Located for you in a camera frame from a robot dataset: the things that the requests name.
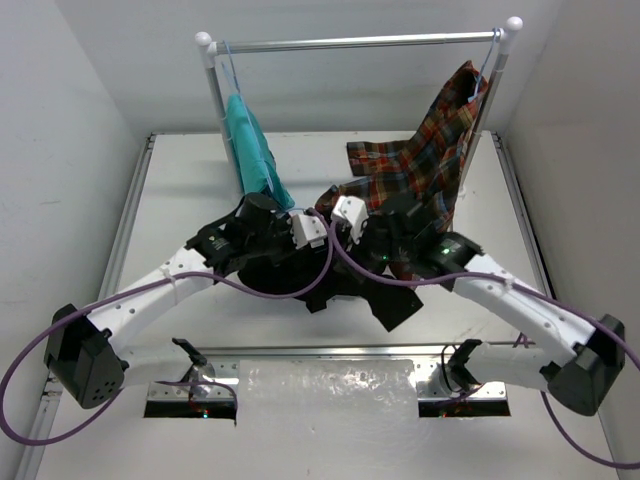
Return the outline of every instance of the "plaid shirt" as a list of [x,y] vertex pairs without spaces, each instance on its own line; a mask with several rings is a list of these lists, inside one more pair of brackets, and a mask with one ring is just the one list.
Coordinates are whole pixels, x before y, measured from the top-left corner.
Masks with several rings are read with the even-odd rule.
[[410,140],[349,142],[351,171],[366,177],[332,187],[318,199],[316,210],[329,213],[339,196],[353,195],[362,198],[372,213],[387,198],[413,191],[432,212],[435,229],[445,231],[453,219],[471,127],[488,86],[483,78],[478,96],[469,101],[478,76],[470,61],[462,65]]

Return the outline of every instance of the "teal cloth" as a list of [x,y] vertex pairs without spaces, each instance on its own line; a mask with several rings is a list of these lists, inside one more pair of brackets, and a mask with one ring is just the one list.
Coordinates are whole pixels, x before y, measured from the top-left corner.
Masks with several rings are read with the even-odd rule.
[[[271,155],[269,144],[262,133],[260,124],[249,107],[245,108],[242,97],[238,94],[229,97],[227,127],[229,135],[231,135],[231,144],[235,152],[236,166],[242,179],[244,193],[265,193],[278,202],[284,210],[293,208],[295,202],[280,182],[276,172],[276,162]],[[268,177],[271,177],[273,192],[269,192]]]

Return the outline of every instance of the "white enclosure wall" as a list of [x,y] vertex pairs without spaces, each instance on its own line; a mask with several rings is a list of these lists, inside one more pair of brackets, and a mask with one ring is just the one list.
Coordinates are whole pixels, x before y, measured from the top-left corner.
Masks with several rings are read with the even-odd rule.
[[[56,0],[137,135],[216,128],[193,37],[215,40],[487,31],[519,15],[525,28],[487,127],[501,130],[561,0]],[[488,45],[284,52],[236,58],[243,91],[267,131],[411,130],[442,84]]]
[[[96,298],[140,143],[53,0],[0,14],[0,372],[60,306]],[[10,384],[28,433],[46,377],[37,350]],[[0,478],[22,448],[0,434]]]
[[[637,0],[567,0],[508,135],[558,296],[618,316],[636,351],[639,19]],[[640,460],[638,378],[628,363],[603,408],[619,460]]]

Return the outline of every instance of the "white rack post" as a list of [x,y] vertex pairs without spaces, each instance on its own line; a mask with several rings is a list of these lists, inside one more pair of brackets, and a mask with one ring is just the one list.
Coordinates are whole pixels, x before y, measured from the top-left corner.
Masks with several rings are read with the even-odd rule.
[[[511,17],[507,20],[504,28],[498,29],[497,33],[491,32],[470,32],[470,33],[431,33],[423,35],[393,35],[384,37],[357,37],[357,38],[333,38],[322,40],[297,40],[297,41],[268,41],[268,42],[233,42],[228,45],[229,50],[234,54],[240,53],[262,53],[262,52],[288,52],[300,50],[326,50],[336,48],[366,48],[366,47],[393,47],[401,45],[443,45],[449,43],[478,43],[491,42],[496,37],[499,44],[498,56],[493,65],[491,76],[489,77],[489,85],[484,95],[484,100],[480,106],[478,117],[471,131],[471,138],[466,153],[466,162],[461,174],[462,184],[466,177],[471,159],[476,151],[482,129],[486,122],[491,104],[496,94],[496,90],[502,78],[504,66],[507,63],[509,54],[513,47],[513,42],[517,33],[522,29],[522,19],[520,17]],[[211,36],[206,32],[200,32],[196,35],[196,43],[200,48],[202,61],[204,64],[209,88],[213,97],[213,103],[218,118],[222,140],[224,142],[227,159],[230,163],[232,171],[235,174],[237,187],[242,192],[240,179],[236,172],[236,160],[231,146],[230,135],[225,122],[225,106],[220,91],[218,75],[216,72],[216,57],[218,55],[228,54],[227,45],[224,43],[214,42]]]

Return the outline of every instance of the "silver metal plate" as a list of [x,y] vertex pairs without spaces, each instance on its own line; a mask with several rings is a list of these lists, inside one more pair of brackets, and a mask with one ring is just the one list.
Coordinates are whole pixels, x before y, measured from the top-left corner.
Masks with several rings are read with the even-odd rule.
[[[242,360],[411,360],[414,364],[416,392],[419,402],[446,400],[441,393],[428,389],[432,376],[437,373],[441,361],[443,345],[400,346],[400,347],[310,347],[310,348],[261,348],[261,349],[199,349],[216,371],[216,381],[238,391],[239,372]],[[445,351],[445,361],[453,353],[453,348]],[[231,394],[215,387],[207,396],[208,402],[228,402]],[[148,402],[188,401],[188,390],[153,383],[147,393]],[[507,391],[502,382],[485,384],[469,397],[468,402],[506,402]]]

